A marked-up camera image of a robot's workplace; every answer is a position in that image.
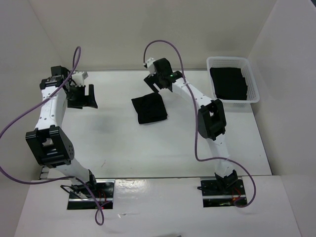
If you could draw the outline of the black skirt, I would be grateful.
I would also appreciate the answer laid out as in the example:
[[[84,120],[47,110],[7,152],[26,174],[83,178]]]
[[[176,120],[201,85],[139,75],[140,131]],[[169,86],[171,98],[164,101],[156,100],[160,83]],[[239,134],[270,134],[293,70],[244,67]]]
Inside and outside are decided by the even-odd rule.
[[[139,124],[160,122],[168,117],[163,99],[158,93],[133,98],[131,101],[137,113]]]

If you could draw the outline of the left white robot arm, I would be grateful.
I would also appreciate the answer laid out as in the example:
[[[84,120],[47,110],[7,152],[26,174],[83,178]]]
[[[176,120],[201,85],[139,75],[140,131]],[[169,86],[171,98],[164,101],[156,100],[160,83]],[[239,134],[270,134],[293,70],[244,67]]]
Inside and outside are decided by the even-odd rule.
[[[51,77],[42,79],[39,87],[44,105],[33,131],[26,133],[36,161],[71,177],[71,189],[79,198],[90,198],[98,193],[92,172],[75,159],[75,149],[62,130],[67,108],[97,108],[94,86],[86,86],[87,72],[74,72],[62,66],[51,67]]]

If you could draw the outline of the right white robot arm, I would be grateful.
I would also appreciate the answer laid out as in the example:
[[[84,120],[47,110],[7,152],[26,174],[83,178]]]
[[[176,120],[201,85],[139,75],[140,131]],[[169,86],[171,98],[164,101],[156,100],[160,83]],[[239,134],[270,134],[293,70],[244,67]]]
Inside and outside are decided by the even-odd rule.
[[[233,164],[229,161],[230,154],[225,139],[227,122],[223,103],[219,99],[211,99],[204,95],[186,81],[184,74],[180,71],[173,71],[166,58],[158,60],[149,58],[144,62],[144,67],[150,73],[144,81],[154,92],[159,92],[160,89],[169,89],[193,104],[196,121],[195,154],[198,154],[197,141],[200,135],[208,142],[212,157],[198,159],[198,161],[217,161],[215,187],[204,188],[204,190],[209,192],[217,190],[222,194],[229,193],[238,177]]]

